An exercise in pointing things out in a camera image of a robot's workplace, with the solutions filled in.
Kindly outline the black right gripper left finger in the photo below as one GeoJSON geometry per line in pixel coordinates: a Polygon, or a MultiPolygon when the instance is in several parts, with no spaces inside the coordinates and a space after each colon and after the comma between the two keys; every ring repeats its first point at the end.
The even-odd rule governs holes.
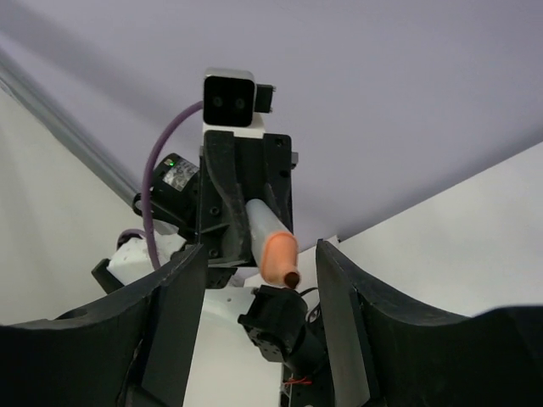
{"type": "Polygon", "coordinates": [[[181,406],[208,255],[159,270],[55,320],[1,328],[3,406],[181,406]]]}

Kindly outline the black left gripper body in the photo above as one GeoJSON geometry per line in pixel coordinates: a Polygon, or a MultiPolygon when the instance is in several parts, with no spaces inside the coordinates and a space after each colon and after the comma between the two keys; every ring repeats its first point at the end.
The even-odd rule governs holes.
{"type": "Polygon", "coordinates": [[[266,133],[236,137],[231,131],[207,131],[200,153],[197,239],[211,267],[244,267],[251,253],[245,205],[264,201],[290,230],[293,227],[292,139],[266,133]]]}

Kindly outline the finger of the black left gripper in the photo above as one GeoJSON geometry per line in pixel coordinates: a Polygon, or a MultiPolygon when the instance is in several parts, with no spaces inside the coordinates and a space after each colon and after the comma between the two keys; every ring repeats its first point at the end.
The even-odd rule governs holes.
{"type": "Polygon", "coordinates": [[[292,212],[292,191],[290,187],[281,187],[267,182],[264,185],[265,202],[274,215],[291,232],[294,231],[292,212]]]}
{"type": "Polygon", "coordinates": [[[255,141],[204,134],[204,245],[212,265],[253,265],[245,205],[255,195],[255,141]]]}

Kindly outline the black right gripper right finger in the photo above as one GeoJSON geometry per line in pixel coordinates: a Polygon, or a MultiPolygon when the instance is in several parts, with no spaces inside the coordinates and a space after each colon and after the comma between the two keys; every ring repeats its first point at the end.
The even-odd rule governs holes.
{"type": "Polygon", "coordinates": [[[466,317],[316,247],[322,321],[338,406],[539,406],[542,308],[466,317]]]}

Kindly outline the orange tip clear highlighter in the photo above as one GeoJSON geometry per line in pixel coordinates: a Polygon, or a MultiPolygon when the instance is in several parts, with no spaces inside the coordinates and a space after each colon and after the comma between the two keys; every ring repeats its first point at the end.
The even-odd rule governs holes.
{"type": "Polygon", "coordinates": [[[263,280],[295,289],[300,283],[298,241],[275,213],[260,199],[246,203],[251,252],[263,280]]]}

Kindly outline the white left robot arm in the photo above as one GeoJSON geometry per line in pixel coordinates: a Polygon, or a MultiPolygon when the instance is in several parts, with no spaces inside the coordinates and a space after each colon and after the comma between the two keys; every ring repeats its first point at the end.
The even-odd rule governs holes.
{"type": "Polygon", "coordinates": [[[174,279],[144,299],[148,330],[130,350],[119,406],[179,406],[186,392],[209,271],[254,265],[264,285],[232,323],[272,363],[283,365],[292,406],[331,406],[333,384],[321,321],[308,321],[296,292],[299,245],[292,231],[291,140],[286,135],[204,134],[200,157],[199,251],[185,251],[174,279]]]}

